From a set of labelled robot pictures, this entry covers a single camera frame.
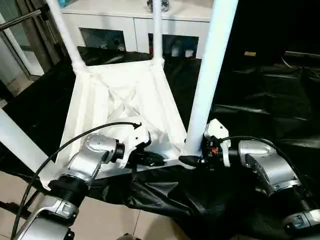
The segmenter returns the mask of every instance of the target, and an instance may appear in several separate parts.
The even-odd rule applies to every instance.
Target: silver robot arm
[[[320,209],[292,166],[274,148],[257,140],[241,140],[238,154],[241,164],[258,175],[283,217],[284,229],[298,239],[320,239]],[[309,232],[313,236],[304,237]]]
[[[50,182],[50,194],[23,224],[16,240],[73,240],[70,230],[79,207],[95,180],[101,164],[124,157],[126,146],[116,139],[92,133],[57,180]]]

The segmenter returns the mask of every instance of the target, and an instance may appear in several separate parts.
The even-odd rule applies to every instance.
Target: white frame
[[[85,65],[76,45],[72,41],[71,35],[64,23],[58,2],[56,0],[47,0],[47,3],[70,55],[73,71],[76,75],[82,75],[88,80],[87,78],[93,77],[94,75],[90,74],[89,68]],[[182,151],[183,155],[201,154],[203,133],[206,128],[211,104],[218,83],[237,5],[238,0],[215,0],[213,2],[208,39],[200,67],[188,134]],[[154,58],[150,61],[150,64],[155,70],[155,77],[161,78],[161,76],[164,75],[164,72],[160,68],[160,64],[163,64],[164,60],[162,59],[160,0],[153,0],[153,14],[155,29],[153,37]],[[34,172],[46,159],[46,155],[41,149],[35,145],[35,143],[2,109],[0,110],[0,141]],[[53,164],[53,162],[50,162],[39,174],[40,180],[44,186],[47,184],[45,180],[52,178],[52,173],[56,170],[56,166],[53,166]]]
[[[147,18],[135,18],[134,25],[136,31],[137,51],[139,53],[150,53],[148,34],[154,32],[153,20]],[[205,52],[206,39],[209,30],[209,23],[202,21],[179,21],[179,20],[162,20],[162,34],[176,36],[198,37],[198,46],[196,58],[202,59]]]
[[[63,14],[63,19],[76,46],[85,47],[80,28],[123,31],[127,52],[136,52],[136,33],[133,18],[82,14]]]

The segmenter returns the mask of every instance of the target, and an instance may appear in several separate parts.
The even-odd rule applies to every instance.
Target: white cabinet
[[[77,0],[64,8],[62,13],[77,46],[92,47],[92,44],[88,44],[85,39],[86,34],[99,35],[97,39],[101,39],[103,38],[101,35],[107,35],[108,31],[110,35],[115,34],[112,31],[120,31],[120,38],[124,41],[126,51],[149,53],[151,48],[149,34],[153,33],[153,20],[146,2],[146,0]],[[210,24],[212,3],[213,0],[171,0],[170,10],[162,15],[163,42],[166,42],[166,35],[170,36],[167,39],[172,36],[189,37],[188,40],[191,39],[189,42],[195,46],[192,47],[193,56],[201,59]],[[185,38],[178,37],[178,39],[178,42],[181,42],[181,39]],[[184,46],[181,51],[186,51],[187,48]]]
[[[132,17],[63,14],[63,18],[76,46],[87,46],[83,29],[111,30],[120,31],[123,34],[125,48],[128,52],[137,51],[135,24]]]
[[[138,31],[135,32],[137,51],[140,53],[149,53],[150,43],[148,34],[153,33],[153,20],[135,18],[134,25],[136,29],[138,29]],[[208,29],[208,22],[162,20],[163,35],[190,36],[198,38],[196,48],[197,59],[201,59],[203,56]]]

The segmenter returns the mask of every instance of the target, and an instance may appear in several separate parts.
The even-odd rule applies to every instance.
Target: white metal frame
[[[88,75],[91,75],[76,45],[72,42],[70,33],[63,21],[58,2],[56,0],[47,0],[47,3],[72,60],[74,72],[76,74],[88,73]],[[206,128],[237,4],[238,0],[215,0],[213,3],[211,23],[198,77],[186,144],[181,153],[183,155],[199,155],[201,153],[201,141]],[[155,65],[163,65],[161,0],[153,0],[153,9],[154,58],[152,61]],[[158,68],[155,69],[159,75],[163,74]],[[2,109],[0,110],[0,141],[34,172],[47,158],[43,151]],[[42,184],[46,186],[48,180],[52,179],[57,171],[59,171],[58,167],[53,162],[50,162],[40,172],[39,177]]]

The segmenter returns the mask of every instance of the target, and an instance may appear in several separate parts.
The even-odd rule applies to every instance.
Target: cabinet door
[[[174,52],[180,52],[181,56],[186,54],[188,48],[191,48],[194,51],[194,57],[201,59],[204,54],[209,24],[209,22],[202,21],[162,20],[163,53],[165,54],[166,51],[170,51],[171,48],[172,55],[174,55]],[[154,29],[153,20],[135,18],[134,25],[137,51],[140,53],[150,53],[150,49],[152,48],[152,37],[150,34],[153,33]]]
[[[63,18],[76,46],[137,51],[131,17],[64,13]]]

